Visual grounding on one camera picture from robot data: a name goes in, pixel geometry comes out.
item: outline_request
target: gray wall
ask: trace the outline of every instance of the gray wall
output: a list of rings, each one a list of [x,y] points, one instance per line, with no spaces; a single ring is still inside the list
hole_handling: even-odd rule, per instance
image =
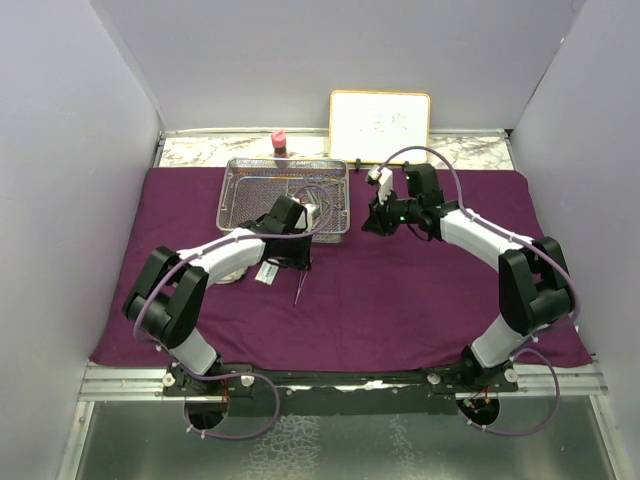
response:
[[[427,91],[434,128],[512,128],[583,2],[93,1],[169,129],[327,127],[338,88]]]
[[[590,0],[513,135],[584,301],[582,336],[640,474],[640,3]]]
[[[157,115],[86,0],[3,2],[0,478],[50,479]]]

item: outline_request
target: marble tabletop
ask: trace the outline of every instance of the marble tabletop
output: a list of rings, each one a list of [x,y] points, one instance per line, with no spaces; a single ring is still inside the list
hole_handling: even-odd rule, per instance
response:
[[[433,133],[429,146],[461,170],[513,170],[504,132]],[[287,131],[289,158],[328,158],[328,131]],[[234,157],[270,158],[268,131],[166,134],[159,167],[224,167]],[[430,163],[446,168],[433,155]]]

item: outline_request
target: white board with yellow border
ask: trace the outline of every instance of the white board with yellow border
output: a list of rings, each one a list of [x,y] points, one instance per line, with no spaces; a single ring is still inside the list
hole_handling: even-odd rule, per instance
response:
[[[431,99],[426,93],[335,90],[329,115],[329,156],[380,163],[410,145],[428,145]],[[405,152],[392,163],[420,163],[426,152]]]

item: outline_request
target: metal basket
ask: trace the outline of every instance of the metal basket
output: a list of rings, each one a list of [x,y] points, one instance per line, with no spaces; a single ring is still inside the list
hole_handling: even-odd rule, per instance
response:
[[[280,195],[292,195],[305,185],[319,185],[331,195],[333,214],[314,242],[338,243],[349,230],[349,171],[341,160],[286,160],[232,158],[227,163],[216,224],[224,232],[255,220],[273,206]],[[320,217],[329,202],[314,190],[299,195],[303,203],[320,205]]]

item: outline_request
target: label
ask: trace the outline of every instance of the label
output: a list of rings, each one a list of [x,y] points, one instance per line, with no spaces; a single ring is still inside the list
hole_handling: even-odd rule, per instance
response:
[[[256,275],[256,280],[271,285],[273,279],[276,278],[276,273],[278,273],[279,268],[277,265],[267,263],[266,261],[262,262],[260,270],[258,270],[258,274]]]

